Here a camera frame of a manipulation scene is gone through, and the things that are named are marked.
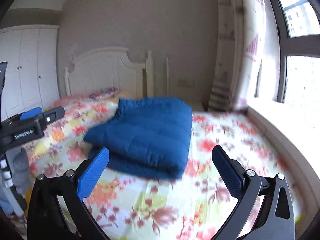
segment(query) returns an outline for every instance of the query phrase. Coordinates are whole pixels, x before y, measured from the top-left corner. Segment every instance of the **wall socket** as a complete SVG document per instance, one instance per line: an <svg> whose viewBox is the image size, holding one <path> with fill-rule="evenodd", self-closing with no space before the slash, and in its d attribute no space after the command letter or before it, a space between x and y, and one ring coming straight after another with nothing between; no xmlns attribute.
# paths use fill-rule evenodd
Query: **wall socket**
<svg viewBox="0 0 320 240"><path fill-rule="evenodd" d="M178 79L177 87L179 88L195 88L195 80L194 79Z"/></svg>

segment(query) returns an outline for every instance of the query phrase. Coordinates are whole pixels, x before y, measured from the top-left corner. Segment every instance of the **sheer curtain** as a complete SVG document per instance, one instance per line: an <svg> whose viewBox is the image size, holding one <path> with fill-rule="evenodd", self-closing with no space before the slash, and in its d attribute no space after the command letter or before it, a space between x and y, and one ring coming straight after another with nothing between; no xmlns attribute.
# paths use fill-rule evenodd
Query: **sheer curtain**
<svg viewBox="0 0 320 240"><path fill-rule="evenodd" d="M264 0L218 0L219 36L210 110L247 109L261 64L266 13Z"/></svg>

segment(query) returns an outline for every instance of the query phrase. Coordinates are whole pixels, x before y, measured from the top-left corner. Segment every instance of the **blue quilt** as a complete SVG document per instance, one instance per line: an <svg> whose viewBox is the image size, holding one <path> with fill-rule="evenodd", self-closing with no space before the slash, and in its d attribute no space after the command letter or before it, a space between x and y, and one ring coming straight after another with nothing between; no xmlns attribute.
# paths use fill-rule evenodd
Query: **blue quilt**
<svg viewBox="0 0 320 240"><path fill-rule="evenodd" d="M192 111L176 98L120 99L110 121L84 140L107 147L108 167L149 179L179 179L188 161Z"/></svg>

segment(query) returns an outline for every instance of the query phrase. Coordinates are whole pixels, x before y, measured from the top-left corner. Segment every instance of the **headboard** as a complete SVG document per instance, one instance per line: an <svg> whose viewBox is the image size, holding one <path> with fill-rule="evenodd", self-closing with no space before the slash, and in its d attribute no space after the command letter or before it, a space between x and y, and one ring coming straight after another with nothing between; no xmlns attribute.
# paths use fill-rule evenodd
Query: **headboard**
<svg viewBox="0 0 320 240"><path fill-rule="evenodd" d="M69 73L65 68L68 96L89 95L100 89L115 87L130 91L136 98L143 97L143 70L147 74L147 94L154 96L153 60L151 51L143 63L133 63L128 49L105 47L88 51L73 60L75 69Z"/></svg>

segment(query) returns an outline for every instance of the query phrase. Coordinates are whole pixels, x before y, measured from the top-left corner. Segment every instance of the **silver bolt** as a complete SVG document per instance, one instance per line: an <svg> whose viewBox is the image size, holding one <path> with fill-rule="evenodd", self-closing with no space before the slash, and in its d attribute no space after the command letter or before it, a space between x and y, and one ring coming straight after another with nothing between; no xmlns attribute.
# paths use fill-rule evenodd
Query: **silver bolt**
<svg viewBox="0 0 320 240"><path fill-rule="evenodd" d="M284 179L284 175L282 173L278 173L277 176L278 176L279 179Z"/></svg>
<svg viewBox="0 0 320 240"><path fill-rule="evenodd" d="M67 177L72 177L73 174L75 174L75 171L74 171L74 170L67 170L67 171L66 171L66 176L67 176Z"/></svg>
<svg viewBox="0 0 320 240"><path fill-rule="evenodd" d="M253 170L247 170L247 174L248 174L250 177L253 177L254 175L256 175L256 173L255 173Z"/></svg>
<svg viewBox="0 0 320 240"><path fill-rule="evenodd" d="M42 180L42 179L44 179L44 175L43 175L43 174L39 174L39 175L37 176L37 180Z"/></svg>

